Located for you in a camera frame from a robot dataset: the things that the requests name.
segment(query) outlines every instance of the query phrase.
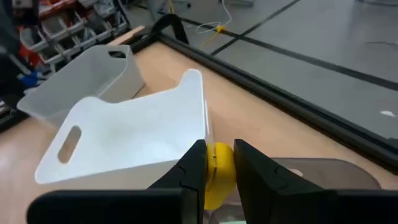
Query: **black frame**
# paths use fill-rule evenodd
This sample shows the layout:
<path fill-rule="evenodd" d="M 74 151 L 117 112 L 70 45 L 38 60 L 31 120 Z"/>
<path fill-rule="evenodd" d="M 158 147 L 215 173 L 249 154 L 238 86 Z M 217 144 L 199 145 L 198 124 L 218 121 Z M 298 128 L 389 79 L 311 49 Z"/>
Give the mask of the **black frame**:
<path fill-rule="evenodd" d="M 175 17 L 178 18 L 175 15 L 165 15 L 153 27 L 147 27 L 138 32 L 125 44 L 129 44 L 132 52 L 136 54 L 153 43 L 161 42 L 379 164 L 393 174 L 398 174 L 398 145 L 394 139 L 381 137 L 248 72 L 189 46 L 181 20 Z M 173 27 L 175 39 L 161 33 L 161 30 L 167 26 Z"/>

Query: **wooden table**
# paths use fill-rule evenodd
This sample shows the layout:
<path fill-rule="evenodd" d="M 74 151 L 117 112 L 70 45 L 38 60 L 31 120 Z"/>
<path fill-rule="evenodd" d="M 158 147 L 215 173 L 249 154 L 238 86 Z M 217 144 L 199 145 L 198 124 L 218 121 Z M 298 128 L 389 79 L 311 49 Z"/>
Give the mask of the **wooden table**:
<path fill-rule="evenodd" d="M 139 29 L 110 44 L 123 43 Z M 342 159 L 368 171 L 382 188 L 398 189 L 398 178 L 390 172 L 166 45 L 147 47 L 136 61 L 146 83 L 136 97 L 177 86 L 188 68 L 200 70 L 216 141 L 233 145 L 241 138 L 269 157 Z M 34 172 L 54 135 L 33 118 L 0 135 L 0 223 L 25 223 L 29 203 L 53 190 L 36 184 Z"/>

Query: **white plastic basket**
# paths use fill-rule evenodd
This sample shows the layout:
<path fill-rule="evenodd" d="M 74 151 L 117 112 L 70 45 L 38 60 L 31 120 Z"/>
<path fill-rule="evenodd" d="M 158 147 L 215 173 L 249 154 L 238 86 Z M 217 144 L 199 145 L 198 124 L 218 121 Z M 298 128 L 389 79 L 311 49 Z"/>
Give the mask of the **white plastic basket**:
<path fill-rule="evenodd" d="M 126 58 L 110 56 L 121 52 Z M 131 99 L 144 81 L 130 46 L 96 45 L 18 102 L 18 109 L 59 127 L 70 109 L 86 96 L 116 103 Z"/>
<path fill-rule="evenodd" d="M 164 175 L 198 139 L 211 144 L 201 73 L 179 86 L 111 104 L 94 97 L 70 111 L 35 172 L 58 189 L 144 189 Z M 70 160 L 58 159 L 73 127 L 81 130 Z"/>

